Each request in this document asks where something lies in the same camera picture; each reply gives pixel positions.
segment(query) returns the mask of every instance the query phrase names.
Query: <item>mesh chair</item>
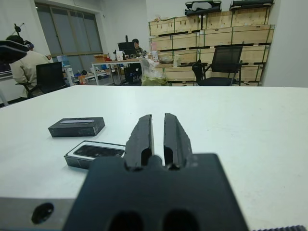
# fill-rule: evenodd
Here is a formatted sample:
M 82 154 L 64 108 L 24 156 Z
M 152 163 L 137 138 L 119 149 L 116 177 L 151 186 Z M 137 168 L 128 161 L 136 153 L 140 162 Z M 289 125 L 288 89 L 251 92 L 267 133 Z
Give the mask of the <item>mesh chair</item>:
M 236 83 L 235 75 L 239 73 L 239 81 L 241 85 L 241 67 L 240 62 L 242 54 L 242 46 L 238 47 L 219 47 L 215 49 L 212 64 L 205 69 L 205 64 L 198 60 L 192 66 L 192 70 L 196 76 L 199 86 L 231 86 Z M 205 73 L 209 68 L 212 72 L 234 73 L 232 78 L 229 77 L 210 77 L 206 78 Z
M 33 92 L 40 89 L 44 94 L 66 88 L 63 73 L 62 63 L 50 63 L 40 64 L 36 66 L 37 70 L 37 85 L 29 89 L 30 83 L 18 83 L 17 85 L 23 85 L 27 91 L 27 97 L 34 97 Z

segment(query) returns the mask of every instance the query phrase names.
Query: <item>black box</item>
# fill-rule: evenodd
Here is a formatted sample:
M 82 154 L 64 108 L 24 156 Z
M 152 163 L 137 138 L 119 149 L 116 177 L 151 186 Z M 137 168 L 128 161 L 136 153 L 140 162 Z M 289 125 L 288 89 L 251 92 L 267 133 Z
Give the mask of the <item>black box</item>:
M 78 168 L 83 168 L 83 169 L 89 169 L 91 163 L 93 162 L 93 159 L 89 159 L 87 157 L 77 157 L 77 156 L 69 156 L 70 153 L 74 152 L 74 150 L 76 150 L 78 147 L 82 146 L 82 145 L 91 145 L 91 146 L 99 146 L 99 145 L 114 145 L 114 146 L 118 146 L 118 147 L 122 147 L 123 150 L 125 150 L 125 145 L 121 145 L 121 144 L 114 144 L 114 143 L 103 143 L 103 142 L 96 142 L 96 141 L 83 141 L 81 142 L 79 145 L 77 145 L 75 148 L 73 148 L 72 150 L 70 150 L 67 154 L 65 154 L 64 158 L 66 160 L 66 163 L 68 166 L 71 167 L 78 167 Z
M 48 128 L 52 137 L 96 136 L 105 127 L 102 117 L 65 118 Z

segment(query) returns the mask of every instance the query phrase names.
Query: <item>white table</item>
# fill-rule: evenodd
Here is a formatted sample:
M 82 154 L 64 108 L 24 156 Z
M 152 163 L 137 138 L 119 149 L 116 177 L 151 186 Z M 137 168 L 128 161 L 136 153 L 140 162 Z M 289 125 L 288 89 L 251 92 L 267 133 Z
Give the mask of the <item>white table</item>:
M 73 86 L 13 104 L 0 109 L 0 197 L 75 198 L 87 170 L 63 156 L 83 140 L 125 144 L 146 114 L 163 156 L 164 114 L 173 113 L 194 153 L 219 155 L 251 230 L 307 226 L 307 98 L 307 88 Z M 48 132 L 87 116 L 105 119 L 96 137 Z
M 119 65 L 119 64 L 139 64 L 139 59 L 127 59 L 127 60 L 119 60 L 119 61 L 106 61 L 106 62 L 93 62 L 92 67 L 94 70 L 94 77 L 96 80 L 96 85 L 99 85 L 98 75 L 95 69 L 96 65 L 108 65 L 109 70 L 111 70 L 111 65 Z M 110 76 L 112 78 L 113 83 L 115 83 L 114 78 L 112 76 L 112 71 L 110 72 Z

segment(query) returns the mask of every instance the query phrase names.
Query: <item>black case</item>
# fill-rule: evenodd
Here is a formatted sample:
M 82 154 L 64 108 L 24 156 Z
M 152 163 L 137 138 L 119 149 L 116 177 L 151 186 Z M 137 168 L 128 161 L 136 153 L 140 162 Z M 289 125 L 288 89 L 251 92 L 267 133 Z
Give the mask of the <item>black case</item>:
M 96 141 L 83 141 L 80 144 L 82 144 L 84 142 L 91 142 L 93 144 L 104 143 L 104 142 L 96 142 Z M 67 163 L 68 166 L 78 167 L 78 168 L 83 168 L 83 169 L 89 169 L 90 168 L 90 164 L 93 162 L 93 160 L 82 158 L 82 156 L 80 156 L 80 157 L 68 156 L 68 154 L 72 150 L 77 148 L 80 144 L 78 144 L 76 147 L 72 148 L 67 154 L 65 154 L 64 158 L 65 158 L 66 163 Z M 104 143 L 104 144 L 111 144 L 111 145 L 117 145 L 117 146 L 125 147 L 125 145 L 122 145 L 122 144 L 115 144 L 115 143 Z
M 94 120 L 88 123 L 66 123 L 65 120 Z M 96 136 L 105 127 L 102 117 L 64 118 L 48 128 L 52 137 Z

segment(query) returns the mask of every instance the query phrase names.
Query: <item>computer monitor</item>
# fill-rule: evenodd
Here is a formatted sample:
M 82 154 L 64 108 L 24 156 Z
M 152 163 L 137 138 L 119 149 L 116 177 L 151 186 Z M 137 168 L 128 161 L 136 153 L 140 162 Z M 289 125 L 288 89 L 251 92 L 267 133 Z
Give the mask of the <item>computer monitor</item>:
M 119 42 L 118 46 L 120 51 L 124 51 L 124 54 L 136 55 L 134 42 Z

